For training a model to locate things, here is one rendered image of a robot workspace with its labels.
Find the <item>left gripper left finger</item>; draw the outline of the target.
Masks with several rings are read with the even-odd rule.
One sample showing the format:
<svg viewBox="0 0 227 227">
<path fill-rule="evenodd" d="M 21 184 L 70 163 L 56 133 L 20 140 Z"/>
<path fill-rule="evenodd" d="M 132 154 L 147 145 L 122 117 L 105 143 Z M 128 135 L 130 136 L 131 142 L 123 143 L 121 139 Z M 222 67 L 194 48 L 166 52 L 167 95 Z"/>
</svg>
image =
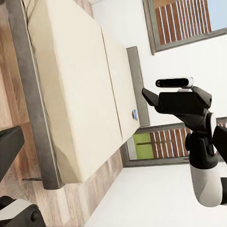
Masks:
<svg viewBox="0 0 227 227">
<path fill-rule="evenodd" d="M 25 143 L 21 126 L 0 131 L 0 183 Z"/>
</svg>

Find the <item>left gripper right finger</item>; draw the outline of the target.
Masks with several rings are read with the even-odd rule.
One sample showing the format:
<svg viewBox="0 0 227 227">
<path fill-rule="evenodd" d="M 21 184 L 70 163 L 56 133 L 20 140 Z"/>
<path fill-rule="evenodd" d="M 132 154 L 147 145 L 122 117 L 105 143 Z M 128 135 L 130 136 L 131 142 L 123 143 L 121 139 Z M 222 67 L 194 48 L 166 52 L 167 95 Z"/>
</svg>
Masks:
<svg viewBox="0 0 227 227">
<path fill-rule="evenodd" d="M 212 143 L 227 164 L 227 128 L 216 125 Z"/>
</svg>

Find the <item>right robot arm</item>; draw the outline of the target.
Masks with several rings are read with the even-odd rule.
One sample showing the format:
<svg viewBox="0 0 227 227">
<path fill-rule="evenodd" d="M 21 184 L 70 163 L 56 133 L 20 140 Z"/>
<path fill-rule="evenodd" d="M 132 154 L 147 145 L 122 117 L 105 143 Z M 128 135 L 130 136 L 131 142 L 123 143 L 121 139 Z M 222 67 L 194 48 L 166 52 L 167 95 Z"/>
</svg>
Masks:
<svg viewBox="0 0 227 227">
<path fill-rule="evenodd" d="M 189 151 L 189 166 L 197 201 L 205 207 L 227 206 L 227 178 L 220 177 L 217 149 L 212 143 L 216 116 L 208 109 L 212 95 L 194 86 L 194 78 L 158 79 L 159 88 L 182 88 L 178 92 L 159 95 L 142 89 L 148 105 L 158 113 L 176 116 L 193 132 L 186 135 L 185 149 Z"/>
</svg>

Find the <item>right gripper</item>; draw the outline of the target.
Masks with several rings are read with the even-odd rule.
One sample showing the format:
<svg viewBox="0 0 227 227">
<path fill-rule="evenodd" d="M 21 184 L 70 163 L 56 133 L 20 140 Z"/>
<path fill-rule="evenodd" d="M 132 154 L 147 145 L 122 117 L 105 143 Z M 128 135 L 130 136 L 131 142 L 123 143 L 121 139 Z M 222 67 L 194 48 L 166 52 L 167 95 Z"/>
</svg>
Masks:
<svg viewBox="0 0 227 227">
<path fill-rule="evenodd" d="M 159 95 L 143 88 L 141 94 L 156 112 L 174 115 L 185 123 L 204 117 L 212 103 L 212 95 L 196 86 L 191 92 L 160 92 Z"/>
</svg>

